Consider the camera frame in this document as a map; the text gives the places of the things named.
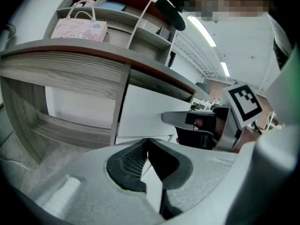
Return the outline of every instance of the white ceiling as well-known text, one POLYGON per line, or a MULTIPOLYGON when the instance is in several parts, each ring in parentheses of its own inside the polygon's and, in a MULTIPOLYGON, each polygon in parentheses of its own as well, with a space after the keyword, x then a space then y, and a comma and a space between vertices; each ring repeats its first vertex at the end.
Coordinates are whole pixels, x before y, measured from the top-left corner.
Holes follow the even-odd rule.
POLYGON ((233 83, 233 79, 247 82, 262 94, 278 76, 279 68, 273 51, 274 35, 266 14, 220 18, 217 23, 201 21, 217 47, 210 47, 193 24, 186 21, 187 28, 180 32, 174 49, 204 77, 227 83, 233 83), (226 62, 230 78, 225 76, 221 61, 226 62))

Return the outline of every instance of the tile floor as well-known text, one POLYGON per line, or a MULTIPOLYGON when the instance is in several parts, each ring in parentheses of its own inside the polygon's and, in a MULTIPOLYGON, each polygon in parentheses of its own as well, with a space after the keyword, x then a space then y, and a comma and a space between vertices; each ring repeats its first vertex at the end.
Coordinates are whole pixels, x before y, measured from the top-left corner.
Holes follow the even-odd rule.
POLYGON ((30 192, 43 184, 48 178, 65 167, 82 153, 91 149, 80 148, 65 144, 53 143, 47 149, 40 165, 34 163, 19 140, 12 133, 0 147, 0 158, 13 160, 23 164, 32 170, 9 162, 0 160, 0 166, 8 182, 30 197, 30 192))

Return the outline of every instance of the fluorescent light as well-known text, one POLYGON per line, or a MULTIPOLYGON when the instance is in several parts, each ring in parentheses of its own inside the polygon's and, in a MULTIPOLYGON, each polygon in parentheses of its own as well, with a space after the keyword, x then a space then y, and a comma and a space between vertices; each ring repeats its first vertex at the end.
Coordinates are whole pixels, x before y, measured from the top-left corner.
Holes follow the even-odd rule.
POLYGON ((198 18, 190 15, 187 17, 192 24, 202 33, 202 35, 205 37, 206 41, 210 44, 211 47, 216 47, 214 40, 206 30, 206 28, 202 25, 202 23, 198 20, 198 18))
POLYGON ((226 75, 227 77, 230 77, 230 74, 229 74, 229 71, 228 71, 228 68, 227 68, 226 63, 225 63, 225 62, 221 62, 221 65, 222 65, 222 68, 223 68, 223 70, 224 70, 224 72, 225 72, 225 75, 226 75))

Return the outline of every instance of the tote bag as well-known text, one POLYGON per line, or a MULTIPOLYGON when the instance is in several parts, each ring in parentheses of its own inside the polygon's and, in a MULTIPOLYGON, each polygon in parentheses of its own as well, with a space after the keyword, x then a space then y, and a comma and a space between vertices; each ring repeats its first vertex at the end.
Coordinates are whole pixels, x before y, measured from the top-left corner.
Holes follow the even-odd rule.
POLYGON ((81 38, 92 41, 103 42, 107 33, 106 22, 96 21, 95 10, 89 0, 80 0, 72 6, 66 18, 61 18, 57 22, 51 38, 81 38), (70 18, 74 8, 81 2, 89 2, 92 10, 92 16, 84 11, 79 11, 74 18, 70 18), (91 20, 77 18, 79 13, 87 14, 91 20))

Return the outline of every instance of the handbag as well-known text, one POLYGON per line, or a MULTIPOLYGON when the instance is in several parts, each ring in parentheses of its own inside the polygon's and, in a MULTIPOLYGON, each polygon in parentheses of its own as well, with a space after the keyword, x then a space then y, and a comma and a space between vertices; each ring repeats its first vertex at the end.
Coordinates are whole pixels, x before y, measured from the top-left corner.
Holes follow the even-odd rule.
POLYGON ((58 20, 51 38, 81 38, 103 42, 106 33, 107 23, 96 21, 95 9, 92 3, 89 0, 80 0, 72 6, 66 18, 61 18, 58 20), (79 11, 76 13, 74 18, 71 18, 70 15, 72 14, 74 8, 81 2, 90 3, 92 16, 85 11, 79 11), (91 20, 77 18, 79 13, 85 13, 91 18, 91 20))

